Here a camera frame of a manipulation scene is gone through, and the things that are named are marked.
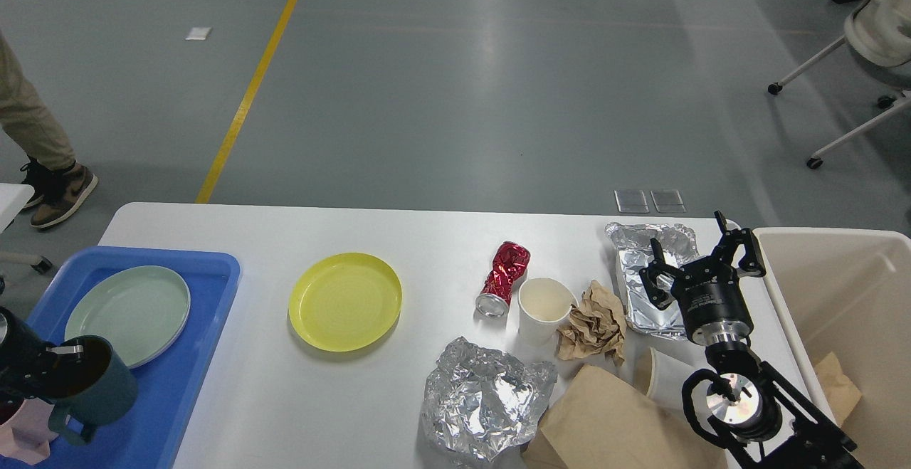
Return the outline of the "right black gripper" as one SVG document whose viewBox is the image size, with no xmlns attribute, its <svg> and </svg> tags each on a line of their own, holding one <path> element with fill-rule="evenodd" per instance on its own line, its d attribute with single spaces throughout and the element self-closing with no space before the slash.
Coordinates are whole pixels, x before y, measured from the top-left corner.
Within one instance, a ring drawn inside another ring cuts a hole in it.
<svg viewBox="0 0 911 469">
<path fill-rule="evenodd" d="M 752 229 L 729 228 L 720 211 L 715 211 L 715 220 L 720 230 L 715 254 L 673 267 L 666 262 L 658 239 L 651 238 L 651 262 L 638 272 L 648 303 L 657 310 L 677 304 L 686 338 L 700 346 L 747 342 L 754 321 L 739 278 L 766 275 L 761 246 Z"/>
</svg>

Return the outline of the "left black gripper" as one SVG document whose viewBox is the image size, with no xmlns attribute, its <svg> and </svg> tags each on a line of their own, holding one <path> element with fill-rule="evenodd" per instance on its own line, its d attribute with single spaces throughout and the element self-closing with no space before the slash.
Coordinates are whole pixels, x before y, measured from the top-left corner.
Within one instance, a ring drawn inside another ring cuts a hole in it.
<svg viewBox="0 0 911 469">
<path fill-rule="evenodd" d="M 49 373 L 58 357 L 84 357 L 82 343 L 60 345 L 40 338 L 12 311 L 1 307 L 1 400 L 3 404 L 42 400 L 52 404 Z"/>
</svg>

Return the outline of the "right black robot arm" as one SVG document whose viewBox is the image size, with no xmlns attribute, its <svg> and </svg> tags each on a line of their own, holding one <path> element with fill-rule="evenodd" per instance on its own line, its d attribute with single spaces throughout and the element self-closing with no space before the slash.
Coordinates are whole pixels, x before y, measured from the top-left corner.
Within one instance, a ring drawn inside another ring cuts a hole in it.
<svg viewBox="0 0 911 469">
<path fill-rule="evenodd" d="M 754 320 L 739 281 L 766 275 L 761 246 L 720 211 L 715 220 L 720 239 L 709 255 L 675 267 L 652 238 L 652 259 L 638 272 L 652 306 L 676 304 L 686 338 L 704 349 L 708 368 L 681 386 L 687 423 L 742 468 L 861 467 L 855 441 L 752 351 Z"/>
</svg>

